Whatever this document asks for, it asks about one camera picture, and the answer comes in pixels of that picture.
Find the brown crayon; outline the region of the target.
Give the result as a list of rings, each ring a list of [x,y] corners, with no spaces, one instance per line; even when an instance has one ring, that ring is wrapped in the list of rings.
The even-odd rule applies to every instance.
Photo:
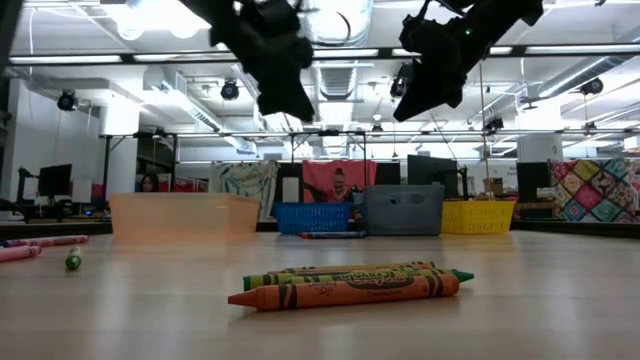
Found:
[[[431,261],[412,261],[405,263],[377,264],[377,265],[344,265],[344,266],[324,266],[324,267],[304,267],[298,268],[296,272],[300,273],[330,273],[330,272],[350,272],[350,271],[366,271],[378,269],[405,269],[405,268],[435,268],[435,264]]]

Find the black monitor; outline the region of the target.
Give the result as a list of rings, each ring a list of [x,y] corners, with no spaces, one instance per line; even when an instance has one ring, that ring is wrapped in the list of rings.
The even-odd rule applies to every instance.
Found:
[[[439,183],[457,189],[457,162],[451,159],[409,155],[407,180],[409,185]]]
[[[401,166],[399,162],[376,163],[376,185],[400,185]]]
[[[72,165],[43,167],[38,175],[38,193],[40,196],[59,196],[70,193]]]
[[[538,198],[537,190],[550,186],[549,167],[547,162],[516,164],[517,190],[519,201],[535,202]]]

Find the slanted silver ventilation duct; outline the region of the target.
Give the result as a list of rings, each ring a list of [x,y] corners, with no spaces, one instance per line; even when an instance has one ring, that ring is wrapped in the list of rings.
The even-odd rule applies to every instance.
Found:
[[[634,55],[587,58],[564,70],[538,88],[540,98],[553,98],[577,88],[634,58]]]

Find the round silver ventilation duct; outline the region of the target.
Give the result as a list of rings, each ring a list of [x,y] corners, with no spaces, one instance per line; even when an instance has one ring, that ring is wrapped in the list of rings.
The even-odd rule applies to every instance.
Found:
[[[303,27],[316,47],[363,47],[368,38],[374,0],[304,0]],[[320,94],[347,100],[356,88],[355,68],[318,69]]]

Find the blue plastic basket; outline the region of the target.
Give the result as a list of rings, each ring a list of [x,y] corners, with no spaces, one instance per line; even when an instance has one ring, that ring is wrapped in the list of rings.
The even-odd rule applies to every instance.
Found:
[[[344,232],[351,218],[350,203],[276,203],[278,231],[285,235]]]

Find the white column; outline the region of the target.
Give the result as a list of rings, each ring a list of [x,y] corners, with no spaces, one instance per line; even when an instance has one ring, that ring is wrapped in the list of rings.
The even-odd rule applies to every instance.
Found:
[[[562,135],[555,130],[562,129],[561,109],[558,105],[542,106],[523,110],[518,114],[521,130],[542,130],[542,133],[521,135],[518,138],[517,155],[519,163],[537,163],[563,159]]]
[[[111,103],[101,112],[102,135],[113,135],[108,148],[107,194],[135,191],[138,140],[132,135],[139,130],[136,105]]]

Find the yellow plastic basket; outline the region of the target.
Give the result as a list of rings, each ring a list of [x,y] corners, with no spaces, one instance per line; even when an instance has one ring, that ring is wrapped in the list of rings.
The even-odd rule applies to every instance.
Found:
[[[507,233],[514,207],[514,201],[446,201],[441,232],[459,235]]]

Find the orange translucent plastic bin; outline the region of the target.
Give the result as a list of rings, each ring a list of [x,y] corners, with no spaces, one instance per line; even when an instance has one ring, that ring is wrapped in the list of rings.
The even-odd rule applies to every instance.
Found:
[[[114,238],[146,244],[250,237],[260,211],[255,199],[219,193],[118,193],[109,205]]]

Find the white computer case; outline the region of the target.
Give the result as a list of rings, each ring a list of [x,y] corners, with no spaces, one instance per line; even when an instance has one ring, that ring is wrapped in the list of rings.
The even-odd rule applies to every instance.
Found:
[[[72,181],[72,202],[89,204],[92,200],[92,186],[93,183],[90,178],[75,178]]]

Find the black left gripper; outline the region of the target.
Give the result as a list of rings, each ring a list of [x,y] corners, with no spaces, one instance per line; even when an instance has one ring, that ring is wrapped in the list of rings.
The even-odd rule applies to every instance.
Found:
[[[212,0],[211,43],[224,44],[249,71],[262,73],[258,104],[265,114],[312,122],[314,108],[301,83],[313,48],[300,34],[302,0]],[[267,71],[271,65],[292,69]]]

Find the orange crayon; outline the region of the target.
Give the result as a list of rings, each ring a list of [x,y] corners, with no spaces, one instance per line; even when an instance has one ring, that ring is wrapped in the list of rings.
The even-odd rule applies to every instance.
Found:
[[[285,268],[282,270],[271,271],[271,274],[293,274],[294,276],[304,276],[304,275],[313,275],[313,274],[335,274],[335,273],[345,273],[351,271],[349,266],[320,266],[320,267],[294,267],[294,268]]]
[[[453,274],[265,285],[231,295],[227,303],[257,311],[283,311],[450,297],[459,288],[460,281]]]

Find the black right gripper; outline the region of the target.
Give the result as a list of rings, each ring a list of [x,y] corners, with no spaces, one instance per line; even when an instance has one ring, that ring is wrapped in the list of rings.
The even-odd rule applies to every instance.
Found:
[[[418,56],[412,60],[414,79],[393,117],[404,122],[441,105],[457,107],[469,71],[488,54],[487,39],[461,18],[445,24],[422,16],[407,16],[399,40]]]

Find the floral patterned cloth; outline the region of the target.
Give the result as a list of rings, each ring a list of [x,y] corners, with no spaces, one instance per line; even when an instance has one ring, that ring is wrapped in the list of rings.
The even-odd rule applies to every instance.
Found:
[[[271,215],[279,163],[213,163],[210,168],[209,191],[234,194],[260,202],[258,220]]]

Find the colourful patchwork quilt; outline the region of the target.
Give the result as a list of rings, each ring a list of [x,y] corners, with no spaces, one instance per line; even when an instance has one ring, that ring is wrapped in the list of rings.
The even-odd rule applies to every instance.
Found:
[[[560,219],[640,223],[640,160],[551,161],[548,169]]]

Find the grey plastic bin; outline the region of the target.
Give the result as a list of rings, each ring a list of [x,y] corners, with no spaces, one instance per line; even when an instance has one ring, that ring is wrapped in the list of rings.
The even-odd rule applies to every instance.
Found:
[[[438,236],[442,185],[375,185],[364,189],[364,220],[372,236]]]

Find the black horizontal rig bar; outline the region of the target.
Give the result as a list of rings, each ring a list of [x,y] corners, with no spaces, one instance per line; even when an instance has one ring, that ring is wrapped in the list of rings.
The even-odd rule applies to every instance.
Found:
[[[640,56],[640,43],[570,44],[570,45],[506,45],[489,50],[490,58],[521,57],[588,57],[588,56]],[[315,61],[401,60],[414,55],[401,48],[334,48],[314,51]],[[229,51],[191,51],[161,53],[59,54],[11,56],[11,67],[62,67],[104,65],[165,65],[165,64],[217,64],[234,63],[236,57]]]

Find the red cloth backdrop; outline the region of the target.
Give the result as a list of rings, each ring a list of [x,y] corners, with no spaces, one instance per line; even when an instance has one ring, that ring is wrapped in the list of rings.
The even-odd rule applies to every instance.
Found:
[[[302,167],[303,184],[309,183],[326,192],[332,187],[334,172],[337,168],[343,169],[346,183],[352,187],[353,194],[375,183],[376,163],[370,160],[305,161]],[[311,194],[304,188],[303,190],[304,202],[315,203]]]

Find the black upright panel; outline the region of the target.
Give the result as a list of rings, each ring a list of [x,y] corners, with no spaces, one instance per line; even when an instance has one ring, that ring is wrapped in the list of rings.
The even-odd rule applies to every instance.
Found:
[[[299,196],[300,202],[304,199],[303,190],[303,167],[301,163],[280,163],[276,176],[276,188],[274,195],[275,203],[282,202],[282,178],[283,177],[298,177],[299,178]]]

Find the black aluminium table frame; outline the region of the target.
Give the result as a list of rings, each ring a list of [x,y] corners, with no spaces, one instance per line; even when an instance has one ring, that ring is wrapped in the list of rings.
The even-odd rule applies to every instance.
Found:
[[[513,220],[510,229],[640,240],[640,223]],[[0,240],[58,235],[105,235],[111,233],[112,225],[106,222],[0,224]]]

